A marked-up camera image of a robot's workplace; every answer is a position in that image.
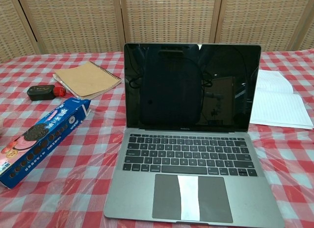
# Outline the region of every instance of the table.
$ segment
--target table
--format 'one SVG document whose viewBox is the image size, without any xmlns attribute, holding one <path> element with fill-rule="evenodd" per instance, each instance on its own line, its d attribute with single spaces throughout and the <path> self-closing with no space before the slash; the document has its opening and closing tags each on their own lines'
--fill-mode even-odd
<svg viewBox="0 0 314 228">
<path fill-rule="evenodd" d="M 121 52 L 45 54 L 0 64 L 0 147 L 57 107 L 65 98 L 33 101 L 31 85 L 55 84 L 53 69 L 95 62 L 123 77 Z M 260 67 L 280 71 L 303 98 L 314 121 L 314 49 L 266 52 Z M 14 189 L 0 187 L 0 227 L 188 227 L 112 220 L 103 207 L 126 125 L 124 85 L 91 101 L 92 112 Z M 250 125 L 262 167 L 287 228 L 314 227 L 314 131 Z"/>
</svg>

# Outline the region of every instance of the beige woven wall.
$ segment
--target beige woven wall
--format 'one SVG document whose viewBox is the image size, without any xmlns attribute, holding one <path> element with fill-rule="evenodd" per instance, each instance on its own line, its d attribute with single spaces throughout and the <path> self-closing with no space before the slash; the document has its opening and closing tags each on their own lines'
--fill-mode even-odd
<svg viewBox="0 0 314 228">
<path fill-rule="evenodd" d="M 17 0 L 0 0 L 0 63 L 39 52 L 26 18 L 20 16 L 23 12 Z"/>
<path fill-rule="evenodd" d="M 308 29 L 307 33 L 304 36 L 304 39 L 301 43 L 300 50 L 314 48 L 314 21 L 310 28 Z"/>
<path fill-rule="evenodd" d="M 121 4 L 127 42 L 213 42 L 215 0 L 121 0 Z"/>
<path fill-rule="evenodd" d="M 21 0 L 46 53 L 120 51 L 119 0 Z"/>
<path fill-rule="evenodd" d="M 222 0 L 216 42 L 287 51 L 309 0 Z"/>
</svg>

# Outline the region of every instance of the laptop keyboard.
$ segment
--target laptop keyboard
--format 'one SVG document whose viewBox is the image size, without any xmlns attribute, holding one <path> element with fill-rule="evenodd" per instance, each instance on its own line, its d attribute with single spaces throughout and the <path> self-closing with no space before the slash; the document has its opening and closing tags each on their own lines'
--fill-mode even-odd
<svg viewBox="0 0 314 228">
<path fill-rule="evenodd" d="M 130 134 L 123 170 L 257 177 L 244 138 Z"/>
</svg>

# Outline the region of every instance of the cookie package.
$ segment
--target cookie package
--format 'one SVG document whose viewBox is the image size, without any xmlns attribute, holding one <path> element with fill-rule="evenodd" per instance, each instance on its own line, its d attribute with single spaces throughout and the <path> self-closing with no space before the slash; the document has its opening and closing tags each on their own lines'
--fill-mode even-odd
<svg viewBox="0 0 314 228">
<path fill-rule="evenodd" d="M 90 100 L 69 98 L 0 151 L 0 182 L 16 186 L 82 123 Z"/>
</svg>

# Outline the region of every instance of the laptop screen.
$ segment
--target laptop screen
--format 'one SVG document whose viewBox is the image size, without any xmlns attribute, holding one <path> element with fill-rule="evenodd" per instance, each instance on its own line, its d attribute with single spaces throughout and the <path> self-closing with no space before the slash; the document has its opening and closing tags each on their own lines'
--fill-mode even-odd
<svg viewBox="0 0 314 228">
<path fill-rule="evenodd" d="M 247 131 L 257 45 L 125 44 L 127 126 Z"/>
</svg>

